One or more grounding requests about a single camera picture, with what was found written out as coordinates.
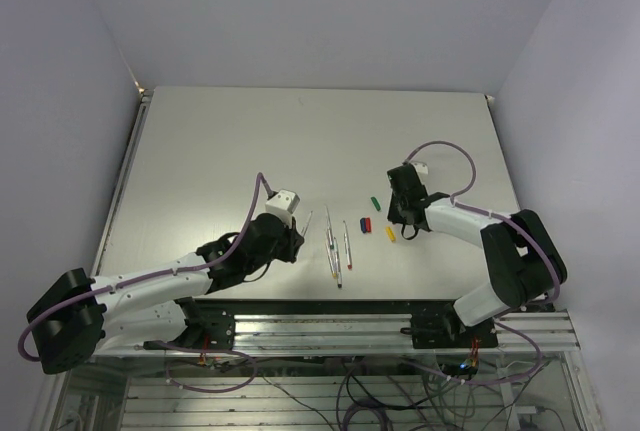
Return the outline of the yellow marker pen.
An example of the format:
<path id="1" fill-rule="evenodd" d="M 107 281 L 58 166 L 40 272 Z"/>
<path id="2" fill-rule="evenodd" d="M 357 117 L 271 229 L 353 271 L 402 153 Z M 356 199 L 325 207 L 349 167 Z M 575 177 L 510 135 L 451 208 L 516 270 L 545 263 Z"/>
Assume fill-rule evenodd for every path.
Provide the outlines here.
<path id="1" fill-rule="evenodd" d="M 329 266 L 330 266 L 332 277 L 337 280 L 337 271 L 334 265 L 334 258 L 333 258 L 333 237 L 332 237 L 332 230 L 331 230 L 330 213 L 327 205 L 325 205 L 325 219 L 326 219 L 326 231 L 325 231 L 326 251 L 328 255 Z"/>

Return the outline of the green pen cap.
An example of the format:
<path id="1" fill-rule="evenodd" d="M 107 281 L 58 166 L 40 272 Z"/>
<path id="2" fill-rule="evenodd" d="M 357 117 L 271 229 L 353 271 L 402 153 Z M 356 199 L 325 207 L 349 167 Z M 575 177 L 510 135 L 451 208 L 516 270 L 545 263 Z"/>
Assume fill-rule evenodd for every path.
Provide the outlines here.
<path id="1" fill-rule="evenodd" d="M 378 201 L 378 199 L 377 199 L 375 196 L 371 196 L 371 197 L 370 197 L 370 200 L 371 200 L 372 205 L 374 206 L 375 210 L 376 210 L 377 212 L 381 212 L 382 207 L 381 207 L 381 204 L 380 204 L 380 202 Z"/>

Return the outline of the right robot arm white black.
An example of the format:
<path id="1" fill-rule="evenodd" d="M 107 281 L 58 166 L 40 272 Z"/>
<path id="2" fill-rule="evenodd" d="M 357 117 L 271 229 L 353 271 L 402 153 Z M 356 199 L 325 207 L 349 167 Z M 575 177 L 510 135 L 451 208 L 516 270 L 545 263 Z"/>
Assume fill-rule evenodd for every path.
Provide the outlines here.
<path id="1" fill-rule="evenodd" d="M 488 281 L 456 299 L 453 315 L 440 324 L 450 345 L 465 345 L 476 325 L 547 293 L 553 297 L 567 269 L 539 215 L 529 209 L 503 216 L 459 203 L 445 193 L 430 194 L 426 167 L 405 162 L 387 172 L 391 200 L 387 219 L 415 233 L 436 232 L 481 249 Z"/>

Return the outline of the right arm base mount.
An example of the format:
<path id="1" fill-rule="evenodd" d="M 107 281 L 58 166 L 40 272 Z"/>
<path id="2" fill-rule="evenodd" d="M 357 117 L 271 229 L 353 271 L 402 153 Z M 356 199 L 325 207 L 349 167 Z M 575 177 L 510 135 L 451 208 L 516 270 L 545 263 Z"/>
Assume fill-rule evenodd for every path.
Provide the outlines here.
<path id="1" fill-rule="evenodd" d="M 409 323 L 400 333 L 409 336 L 414 349 L 496 348 L 498 339 L 493 322 L 487 319 L 475 326 L 466 326 L 457 317 L 452 301 L 409 301 Z"/>

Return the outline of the purple marker pen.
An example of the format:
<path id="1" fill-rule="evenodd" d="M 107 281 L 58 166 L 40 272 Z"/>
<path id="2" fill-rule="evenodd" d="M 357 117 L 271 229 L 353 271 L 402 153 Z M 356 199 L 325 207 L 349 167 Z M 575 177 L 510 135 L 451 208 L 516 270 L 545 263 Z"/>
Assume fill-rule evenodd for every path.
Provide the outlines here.
<path id="1" fill-rule="evenodd" d="M 304 225 L 302 226 L 301 230 L 300 230 L 300 234 L 304 237 L 306 235 L 306 232 L 308 231 L 311 219 L 313 216 L 313 210 L 311 210 L 304 222 Z"/>

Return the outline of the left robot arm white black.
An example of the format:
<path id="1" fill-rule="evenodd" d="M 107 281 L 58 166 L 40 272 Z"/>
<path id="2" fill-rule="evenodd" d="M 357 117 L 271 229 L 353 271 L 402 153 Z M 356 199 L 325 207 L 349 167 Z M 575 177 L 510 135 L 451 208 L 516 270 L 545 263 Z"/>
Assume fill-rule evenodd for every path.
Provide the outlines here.
<path id="1" fill-rule="evenodd" d="M 21 356 L 47 375 L 70 371 L 95 352 L 162 341 L 196 346 L 209 327 L 194 300 L 248 281 L 272 262 L 293 264 L 305 236 L 293 216 L 259 214 L 230 232 L 161 266 L 111 277 L 65 272 L 27 312 Z M 37 352 L 26 350 L 31 336 Z"/>

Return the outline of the yellow pen cap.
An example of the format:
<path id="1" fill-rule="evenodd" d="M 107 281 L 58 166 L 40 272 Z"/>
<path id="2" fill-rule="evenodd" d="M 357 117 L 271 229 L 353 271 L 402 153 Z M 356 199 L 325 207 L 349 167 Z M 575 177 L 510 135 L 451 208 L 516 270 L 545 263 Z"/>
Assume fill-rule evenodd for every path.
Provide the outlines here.
<path id="1" fill-rule="evenodd" d="M 396 236 L 395 236 L 395 233 L 394 233 L 393 229 L 390 226 L 387 226 L 385 228 L 385 231 L 386 231 L 386 234 L 387 234 L 389 240 L 391 242 L 395 242 L 396 241 Z"/>

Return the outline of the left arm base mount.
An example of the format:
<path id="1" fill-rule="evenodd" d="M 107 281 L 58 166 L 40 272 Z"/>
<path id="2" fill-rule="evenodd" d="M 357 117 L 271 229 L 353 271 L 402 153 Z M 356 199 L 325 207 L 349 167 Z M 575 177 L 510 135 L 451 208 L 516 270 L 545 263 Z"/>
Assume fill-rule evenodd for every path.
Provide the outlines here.
<path id="1" fill-rule="evenodd" d="M 178 325 L 178 331 L 170 331 L 167 337 L 153 335 L 145 341 L 145 350 L 230 350 L 234 343 L 235 319 L 223 305 L 212 301 L 182 298 L 172 302 L 179 309 L 170 319 Z"/>

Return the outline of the green marker pen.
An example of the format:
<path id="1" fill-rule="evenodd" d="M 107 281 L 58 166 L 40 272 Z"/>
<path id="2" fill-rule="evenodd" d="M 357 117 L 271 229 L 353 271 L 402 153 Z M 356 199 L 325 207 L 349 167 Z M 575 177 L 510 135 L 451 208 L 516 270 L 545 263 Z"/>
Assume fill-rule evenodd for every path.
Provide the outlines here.
<path id="1" fill-rule="evenodd" d="M 332 230 L 330 213 L 328 210 L 325 212 L 326 214 L 326 233 L 327 233 L 327 242 L 330 250 L 334 249 L 334 235 Z"/>

